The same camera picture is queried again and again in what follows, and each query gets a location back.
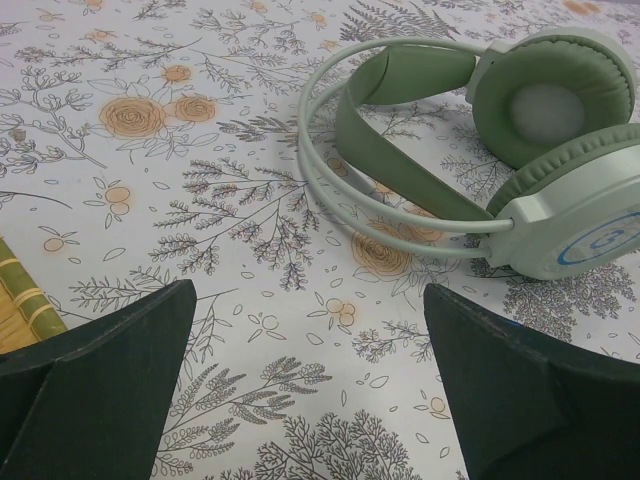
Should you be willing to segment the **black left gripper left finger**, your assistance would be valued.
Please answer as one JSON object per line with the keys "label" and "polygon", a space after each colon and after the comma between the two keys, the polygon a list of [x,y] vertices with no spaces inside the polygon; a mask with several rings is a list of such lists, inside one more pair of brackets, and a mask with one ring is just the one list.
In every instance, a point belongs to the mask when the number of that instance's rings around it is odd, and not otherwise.
{"label": "black left gripper left finger", "polygon": [[2,355],[2,478],[150,478],[195,309],[179,280]]}

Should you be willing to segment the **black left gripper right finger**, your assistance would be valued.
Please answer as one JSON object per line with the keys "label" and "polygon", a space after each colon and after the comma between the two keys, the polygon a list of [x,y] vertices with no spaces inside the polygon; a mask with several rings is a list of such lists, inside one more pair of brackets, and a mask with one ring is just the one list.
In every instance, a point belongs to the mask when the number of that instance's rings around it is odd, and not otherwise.
{"label": "black left gripper right finger", "polygon": [[424,315],[471,479],[636,479],[639,366],[430,284]]}

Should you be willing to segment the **green over-ear headphones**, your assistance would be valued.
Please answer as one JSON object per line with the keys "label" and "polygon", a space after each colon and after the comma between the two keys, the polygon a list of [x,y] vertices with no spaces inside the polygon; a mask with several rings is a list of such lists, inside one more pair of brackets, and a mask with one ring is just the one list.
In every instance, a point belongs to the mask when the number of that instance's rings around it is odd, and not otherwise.
{"label": "green over-ear headphones", "polygon": [[[578,275],[639,245],[638,79],[612,38],[556,28],[487,48],[427,37],[351,46],[325,69],[365,50],[374,56],[320,95],[317,70],[298,106],[298,161],[317,197],[353,230],[391,248],[444,258],[483,258],[521,275]],[[413,102],[464,88],[483,144],[513,169],[486,207],[460,195],[374,130],[362,105]],[[347,214],[319,183],[329,167],[309,134],[317,110],[338,98],[336,147],[351,166],[423,209],[396,210],[333,178],[336,191],[402,224],[477,235],[475,249],[439,248],[383,233]]]}

